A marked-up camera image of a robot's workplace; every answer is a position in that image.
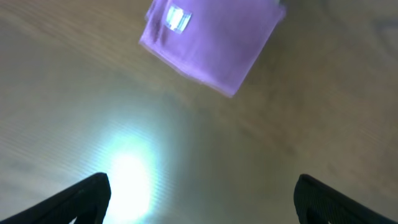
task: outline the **black object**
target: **black object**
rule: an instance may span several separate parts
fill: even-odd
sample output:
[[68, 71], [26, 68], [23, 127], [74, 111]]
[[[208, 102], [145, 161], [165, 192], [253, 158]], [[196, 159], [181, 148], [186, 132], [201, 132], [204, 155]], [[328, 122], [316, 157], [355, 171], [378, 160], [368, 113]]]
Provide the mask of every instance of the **black object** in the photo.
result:
[[301, 224], [397, 224], [305, 174], [296, 184], [294, 205]]
[[97, 173], [0, 224], [100, 224], [110, 198], [108, 176]]

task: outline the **cloth tag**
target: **cloth tag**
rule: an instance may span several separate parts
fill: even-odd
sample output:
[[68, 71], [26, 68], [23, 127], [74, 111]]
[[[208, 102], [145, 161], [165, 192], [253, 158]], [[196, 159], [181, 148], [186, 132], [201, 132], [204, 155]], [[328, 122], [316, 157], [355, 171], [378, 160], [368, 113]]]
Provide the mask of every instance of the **cloth tag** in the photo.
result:
[[165, 25], [170, 30], [181, 34], [191, 19], [191, 15], [191, 13], [173, 4], [170, 6], [169, 12], [167, 13]]

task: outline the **purple fabric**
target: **purple fabric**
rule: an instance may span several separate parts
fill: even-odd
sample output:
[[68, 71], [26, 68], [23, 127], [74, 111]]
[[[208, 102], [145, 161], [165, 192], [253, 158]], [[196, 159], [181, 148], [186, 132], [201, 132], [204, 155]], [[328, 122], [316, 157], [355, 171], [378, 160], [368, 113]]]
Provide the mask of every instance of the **purple fabric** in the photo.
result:
[[[181, 34], [165, 26], [172, 4], [192, 13]], [[154, 0], [140, 43], [186, 77], [233, 96], [284, 16], [275, 0]]]

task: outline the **purple towel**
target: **purple towel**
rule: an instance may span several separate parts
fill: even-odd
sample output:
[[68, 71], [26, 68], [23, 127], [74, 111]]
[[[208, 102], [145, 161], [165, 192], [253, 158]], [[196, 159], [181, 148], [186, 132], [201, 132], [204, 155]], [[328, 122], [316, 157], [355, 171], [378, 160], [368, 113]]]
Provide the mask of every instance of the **purple towel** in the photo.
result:
[[233, 96], [284, 15], [275, 0], [154, 0], [140, 43], [186, 77]]

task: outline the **purple garment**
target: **purple garment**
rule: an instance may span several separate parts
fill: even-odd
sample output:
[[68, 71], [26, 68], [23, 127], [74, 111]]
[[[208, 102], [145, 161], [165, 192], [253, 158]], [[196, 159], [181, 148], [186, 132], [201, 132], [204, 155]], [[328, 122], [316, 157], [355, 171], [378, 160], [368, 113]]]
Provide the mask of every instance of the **purple garment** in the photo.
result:
[[[165, 25], [171, 5], [192, 13], [181, 34]], [[275, 0], [154, 0], [140, 43], [186, 77], [233, 96], [284, 16]]]

